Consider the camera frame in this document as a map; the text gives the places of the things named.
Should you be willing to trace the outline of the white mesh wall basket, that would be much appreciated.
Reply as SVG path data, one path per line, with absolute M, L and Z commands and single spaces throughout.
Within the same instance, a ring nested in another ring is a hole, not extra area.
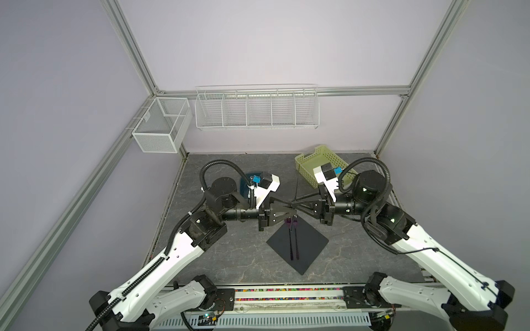
M 178 153 L 192 118 L 187 98 L 156 97 L 132 135 L 143 153 Z

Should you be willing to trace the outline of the purple metallic spoon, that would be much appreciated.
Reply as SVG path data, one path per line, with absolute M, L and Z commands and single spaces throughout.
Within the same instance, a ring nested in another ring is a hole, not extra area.
M 292 242 L 292 231 L 293 231 L 293 221 L 291 218 L 288 218 L 285 220 L 285 223 L 288 228 L 288 242 L 289 242 L 289 252 L 290 252 L 290 260 L 294 260 L 294 253 L 293 253 L 293 242 Z

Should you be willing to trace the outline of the teal plastic cutlery bin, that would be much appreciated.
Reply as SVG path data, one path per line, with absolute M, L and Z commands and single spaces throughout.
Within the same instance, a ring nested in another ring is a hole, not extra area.
M 240 185 L 244 187 L 261 186 L 264 181 L 264 172 L 248 172 L 245 175 L 246 179 L 240 179 Z

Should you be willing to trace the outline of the purple metallic fork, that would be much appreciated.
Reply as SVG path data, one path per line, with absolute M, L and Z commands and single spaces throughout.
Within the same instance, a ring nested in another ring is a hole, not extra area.
M 298 261 L 300 259 L 300 252 L 298 248 L 298 217 L 294 216 L 291 219 L 291 227 L 290 227 L 290 233 L 291 233 L 291 260 L 292 261 Z

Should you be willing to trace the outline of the aluminium enclosure frame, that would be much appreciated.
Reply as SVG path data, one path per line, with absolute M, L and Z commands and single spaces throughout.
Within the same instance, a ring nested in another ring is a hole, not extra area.
M 437 29 L 435 37 L 424 56 L 422 63 L 418 67 L 410 84 L 405 86 L 358 86 L 358 87 L 334 87 L 334 88 L 316 88 L 303 87 L 294 85 L 269 85 L 262 89 L 254 86 L 247 88 L 245 92 L 254 97 L 275 96 L 282 92 L 285 95 L 294 97 L 301 95 L 314 95 L 315 97 L 353 97 L 369 95 L 399 95 L 402 100 L 396 113 L 389 122 L 388 128 L 382 135 L 382 140 L 375 149 L 375 154 L 380 154 L 387 145 L 392 132 L 394 131 L 399 118 L 403 115 L 404 109 L 411 101 L 411 98 L 417 92 L 422 80 L 427 76 L 432 64 L 443 49 L 455 25 L 467 9 L 468 1 L 452 1 L 447 12 Z M 109 176 L 112 174 L 121 158 L 125 155 L 131 142 L 133 141 L 133 131 L 139 125 L 141 118 L 148 112 L 148 107 L 160 98 L 185 98 L 190 99 L 196 96 L 194 91 L 177 91 L 168 92 L 160 91 L 147 69 L 144 57 L 141 55 L 138 45 L 133 37 L 130 26 L 128 25 L 124 12 L 117 1 L 102 1 L 102 8 L 105 10 L 110 23 L 113 25 L 117 36 L 119 37 L 125 51 L 131 58 L 140 79 L 143 81 L 149 96 L 146 98 L 142 107 L 139 108 L 135 116 L 128 123 L 112 145 L 111 149 L 105 154 L 92 174 L 79 189 L 73 200 L 62 213 L 56 224 L 41 242 L 22 268 L 10 287 L 1 298 L 1 329 L 8 330 L 14 323 L 29 298 L 48 272 L 57 255 L 70 238 L 71 234 L 82 220 L 86 211 L 91 206 L 99 191 L 104 187 Z

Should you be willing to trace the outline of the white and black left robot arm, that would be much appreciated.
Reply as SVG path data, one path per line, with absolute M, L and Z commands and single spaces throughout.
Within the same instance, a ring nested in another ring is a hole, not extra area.
M 205 275 L 161 291 L 227 233 L 227 221 L 256 220 L 263 230 L 272 219 L 264 204 L 280 178 L 269 172 L 250 176 L 232 161 L 216 159 L 200 169 L 199 179 L 202 198 L 172 229 L 163 251 L 121 286 L 92 296 L 95 318 L 87 330 L 152 330 L 187 310 L 214 306 L 218 289 Z

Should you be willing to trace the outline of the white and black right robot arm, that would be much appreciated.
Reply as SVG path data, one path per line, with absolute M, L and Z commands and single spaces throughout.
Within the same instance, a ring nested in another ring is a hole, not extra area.
M 408 256 L 442 284 L 428 288 L 374 272 L 363 288 L 368 305 L 405 306 L 447 321 L 454 330 L 505 330 L 515 288 L 495 281 L 449 252 L 402 208 L 388 201 L 391 173 L 381 160 L 330 162 L 312 169 L 320 200 L 314 213 L 330 224 L 336 215 L 354 216 L 368 237 L 395 256 Z

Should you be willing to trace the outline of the light green perforated plastic basket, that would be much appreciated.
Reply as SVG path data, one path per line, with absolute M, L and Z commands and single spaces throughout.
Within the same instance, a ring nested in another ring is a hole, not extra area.
M 326 145 L 317 146 L 312 154 L 299 154 L 295 157 L 297 171 L 308 182 L 308 184 L 317 188 L 318 183 L 313 170 L 318 166 L 330 163 L 334 168 L 346 168 L 348 164 L 345 160 L 335 154 Z

